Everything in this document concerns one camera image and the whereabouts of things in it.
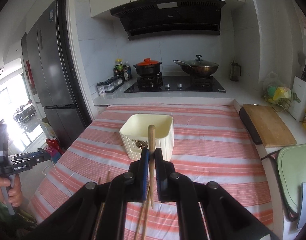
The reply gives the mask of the person's left hand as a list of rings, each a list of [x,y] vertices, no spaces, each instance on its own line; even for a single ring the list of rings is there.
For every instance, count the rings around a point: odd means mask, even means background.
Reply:
[[[9,190],[9,202],[12,204],[13,207],[19,207],[22,204],[23,201],[23,193],[21,191],[21,182],[20,177],[17,174],[14,178],[14,185],[11,186],[11,189]],[[5,204],[5,199],[3,197],[1,188],[2,187],[8,187],[11,185],[11,182],[7,178],[0,178],[0,202]]]

